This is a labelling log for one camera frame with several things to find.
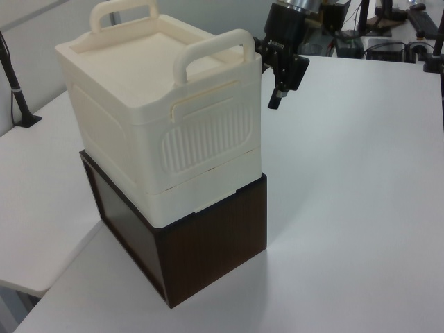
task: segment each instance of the black cable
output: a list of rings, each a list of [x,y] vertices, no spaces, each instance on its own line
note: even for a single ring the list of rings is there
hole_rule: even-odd
[[[0,31],[0,40],[1,40],[1,43],[5,46],[6,53],[8,54],[8,59],[11,60],[11,54],[9,52],[8,45],[6,44],[5,37],[3,37],[3,34],[1,33],[1,31]]]
[[[6,53],[8,54],[9,61],[11,61],[11,54],[9,52],[8,45],[6,44],[5,37],[3,37],[3,34],[1,33],[1,31],[0,31],[0,40],[6,50]],[[15,127],[16,125],[15,125],[15,121],[14,121],[14,93],[12,92],[12,90],[11,90],[11,121],[12,121],[12,125]]]
[[[11,121],[12,125],[15,127],[15,121],[14,121],[14,93],[11,90]]]
[[[359,4],[359,6],[358,6],[358,7],[352,12],[352,14],[350,15],[350,17],[347,18],[347,19],[344,21],[344,23],[342,23],[342,25],[344,25],[345,23],[347,23],[348,21],[350,21],[350,20],[352,19],[353,15],[354,15],[355,13],[358,12],[359,8],[361,7],[361,4],[362,4],[362,3]]]
[[[378,48],[383,47],[383,46],[387,46],[387,45],[395,45],[395,44],[402,44],[402,45],[404,45],[404,48],[402,49],[402,51],[404,51],[405,48],[406,48],[406,46],[407,46],[407,44],[405,44],[405,43],[403,43],[403,42],[387,42],[387,43],[379,43],[379,44],[376,44],[376,45],[370,46],[368,49],[366,49],[366,50],[364,51],[364,54],[367,54],[368,51],[372,51],[372,50],[374,50],[374,49],[378,49]]]
[[[362,2],[359,4],[358,8],[356,8],[356,13],[355,13],[355,25],[353,26],[353,31],[356,31],[356,20],[358,18],[358,9],[359,7],[361,7]]]
[[[426,42],[412,42],[412,44],[423,44],[423,45],[430,46],[432,49],[434,48],[433,45],[430,45],[429,43],[426,43]]]

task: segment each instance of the white desk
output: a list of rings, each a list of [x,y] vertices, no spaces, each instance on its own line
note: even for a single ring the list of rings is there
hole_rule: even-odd
[[[16,333],[444,330],[437,75],[311,58],[300,90],[263,107],[262,160],[267,251],[169,309],[101,228]]]
[[[0,137],[0,285],[43,296],[101,223],[67,93]]]

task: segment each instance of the box base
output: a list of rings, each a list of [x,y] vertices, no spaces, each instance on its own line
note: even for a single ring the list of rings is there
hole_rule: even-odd
[[[154,228],[85,151],[102,220],[170,308],[266,249],[266,176],[176,222]]]

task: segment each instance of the white plastic box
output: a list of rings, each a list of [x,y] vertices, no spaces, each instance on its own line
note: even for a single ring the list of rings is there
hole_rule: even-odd
[[[101,28],[143,5],[150,17]],[[154,227],[261,176],[262,70],[248,32],[213,36],[159,15],[155,0],[100,3],[90,25],[56,47],[85,150]]]

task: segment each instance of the plastic handle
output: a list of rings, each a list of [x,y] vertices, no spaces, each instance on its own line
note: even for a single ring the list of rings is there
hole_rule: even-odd
[[[187,67],[193,61],[240,44],[244,46],[244,60],[253,61],[255,59],[255,41],[248,31],[242,29],[222,33],[208,40],[186,46],[174,61],[174,82],[176,85],[187,83]]]
[[[157,19],[159,17],[159,9],[157,7],[156,0],[110,0],[106,2],[100,2],[91,11],[89,16],[89,25],[93,33],[100,33],[102,29],[100,25],[100,19],[110,14],[111,12],[120,12],[121,10],[127,10],[140,6],[149,6],[150,17]]]

